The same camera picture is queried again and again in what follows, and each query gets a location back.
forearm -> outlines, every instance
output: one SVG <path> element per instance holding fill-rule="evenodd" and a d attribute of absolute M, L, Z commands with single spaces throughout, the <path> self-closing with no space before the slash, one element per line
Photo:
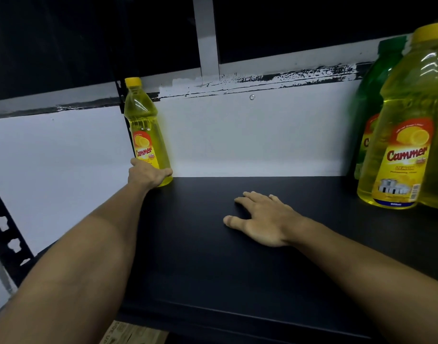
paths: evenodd
<path fill-rule="evenodd" d="M 50 248 L 1 314 L 0 343 L 99 341 L 124 295 L 146 193 L 124 186 Z"/>
<path fill-rule="evenodd" d="M 293 245 L 353 298 L 389 341 L 438 343 L 438 281 L 317 222 Z"/>

person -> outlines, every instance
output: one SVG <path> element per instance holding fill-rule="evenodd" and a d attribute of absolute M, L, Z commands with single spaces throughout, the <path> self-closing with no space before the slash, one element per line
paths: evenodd
<path fill-rule="evenodd" d="M 0 344 L 96 344 L 122 302 L 147 192 L 171 169 L 136 158 L 128 184 L 38 261 L 0 315 Z M 331 231 L 278 197 L 244 192 L 251 219 L 225 225 L 271 247 L 296 247 L 325 271 L 391 343 L 438 344 L 438 281 Z"/>

barcode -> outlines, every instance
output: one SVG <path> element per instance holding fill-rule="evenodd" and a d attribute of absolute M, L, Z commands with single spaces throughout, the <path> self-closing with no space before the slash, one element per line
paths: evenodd
<path fill-rule="evenodd" d="M 413 188 L 411 189 L 410 201 L 415 201 L 417 199 L 420 186 L 420 184 L 413 185 Z"/>

hand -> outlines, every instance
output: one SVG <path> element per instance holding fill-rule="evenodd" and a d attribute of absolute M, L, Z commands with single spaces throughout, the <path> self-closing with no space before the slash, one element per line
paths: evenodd
<path fill-rule="evenodd" d="M 251 214 L 252 219 L 244 220 L 235 216 L 226 216 L 223 223 L 238 229 L 254 239 L 257 243 L 270 247 L 279 247 L 297 242 L 297 232 L 304 231 L 312 225 L 320 225 L 307 217 L 296 213 L 274 195 L 256 192 L 244 192 L 244 197 L 235 199 Z"/>
<path fill-rule="evenodd" d="M 128 170 L 128 183 L 138 183 L 147 186 L 147 190 L 157 187 L 163 180 L 173 174 L 170 168 L 157 169 L 151 164 L 137 158 L 131 159 L 132 167 Z"/>

dark window pane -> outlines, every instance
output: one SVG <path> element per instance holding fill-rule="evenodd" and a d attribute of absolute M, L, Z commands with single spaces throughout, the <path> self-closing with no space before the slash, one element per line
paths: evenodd
<path fill-rule="evenodd" d="M 0 99 L 109 81 L 89 0 L 0 0 Z"/>
<path fill-rule="evenodd" d="M 413 32 L 438 21 L 438 9 L 408 13 L 319 0 L 213 0 L 220 63 L 254 59 Z"/>
<path fill-rule="evenodd" d="M 200 67 L 192 0 L 133 0 L 127 12 L 140 76 Z"/>

